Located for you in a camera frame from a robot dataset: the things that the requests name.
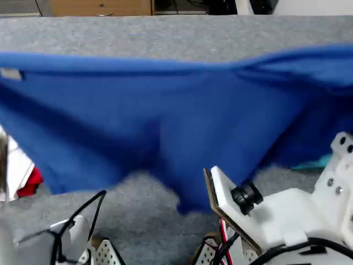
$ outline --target white 3d-printed part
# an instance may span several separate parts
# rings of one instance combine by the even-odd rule
[[[103,240],[95,252],[94,265],[121,265],[109,240]]]

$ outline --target red wire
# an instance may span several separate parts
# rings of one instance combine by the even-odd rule
[[[223,240],[224,240],[224,242],[227,242],[228,238],[226,237],[226,231],[224,228],[226,223],[223,219],[220,219],[220,223],[221,223],[221,231],[222,231]],[[227,252],[226,256],[227,256],[227,260],[229,261],[228,265],[233,265],[232,257],[231,257],[231,254],[229,253],[229,251]]]

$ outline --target red object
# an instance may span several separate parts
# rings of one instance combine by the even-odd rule
[[[35,191],[37,190],[37,187],[40,183],[43,182],[41,173],[39,170],[35,167],[33,168],[33,171],[31,175],[29,176],[26,185],[17,191],[18,197],[25,197],[25,196],[30,196],[35,194]]]

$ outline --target white label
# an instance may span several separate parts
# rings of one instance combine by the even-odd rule
[[[18,69],[0,67],[0,76],[6,79],[22,80],[22,76]]]

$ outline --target screw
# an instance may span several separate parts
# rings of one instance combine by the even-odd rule
[[[342,193],[342,191],[343,191],[343,189],[342,189],[341,186],[338,186],[338,187],[336,188],[336,194],[337,194],[337,195],[340,195],[340,194]]]
[[[333,178],[329,178],[327,181],[327,186],[331,187],[335,183],[335,180]]]

